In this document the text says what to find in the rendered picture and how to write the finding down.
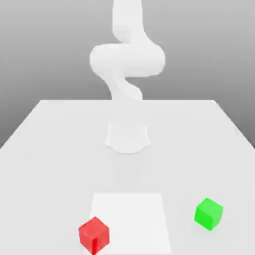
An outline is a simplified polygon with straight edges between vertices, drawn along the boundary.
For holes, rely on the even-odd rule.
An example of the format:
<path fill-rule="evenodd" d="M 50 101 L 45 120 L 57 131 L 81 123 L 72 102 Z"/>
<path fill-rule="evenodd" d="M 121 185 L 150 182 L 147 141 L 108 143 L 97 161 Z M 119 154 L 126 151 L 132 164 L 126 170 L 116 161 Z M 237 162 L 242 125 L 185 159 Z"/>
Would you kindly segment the small red cube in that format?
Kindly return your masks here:
<path fill-rule="evenodd" d="M 110 229 L 99 218 L 93 217 L 78 228 L 81 245 L 96 255 L 110 243 Z"/>

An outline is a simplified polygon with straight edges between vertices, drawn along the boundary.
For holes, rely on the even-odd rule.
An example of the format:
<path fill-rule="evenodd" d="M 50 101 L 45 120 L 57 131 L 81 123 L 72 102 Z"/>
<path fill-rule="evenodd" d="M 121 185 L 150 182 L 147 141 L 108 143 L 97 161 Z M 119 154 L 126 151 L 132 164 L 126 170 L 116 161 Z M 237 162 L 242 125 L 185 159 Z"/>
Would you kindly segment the small green cube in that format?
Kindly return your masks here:
<path fill-rule="evenodd" d="M 212 231 L 221 221 L 223 206 L 209 198 L 205 198 L 198 204 L 194 221 L 205 229 Z"/>

